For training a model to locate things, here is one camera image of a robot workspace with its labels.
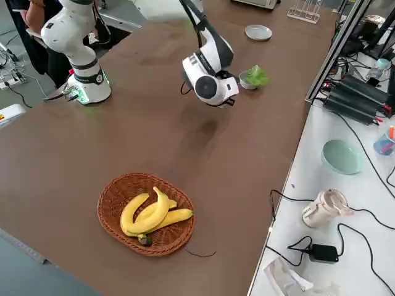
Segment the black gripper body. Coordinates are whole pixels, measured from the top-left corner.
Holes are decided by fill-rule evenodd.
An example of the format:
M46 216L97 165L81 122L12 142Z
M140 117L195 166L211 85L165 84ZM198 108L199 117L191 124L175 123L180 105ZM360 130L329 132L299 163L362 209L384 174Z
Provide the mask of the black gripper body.
M228 98L227 100L223 101L219 105L211 105L211 104L209 104L209 106L215 107L215 108L225 109L225 108L234 106L234 104L235 104L235 100L232 99L232 98Z

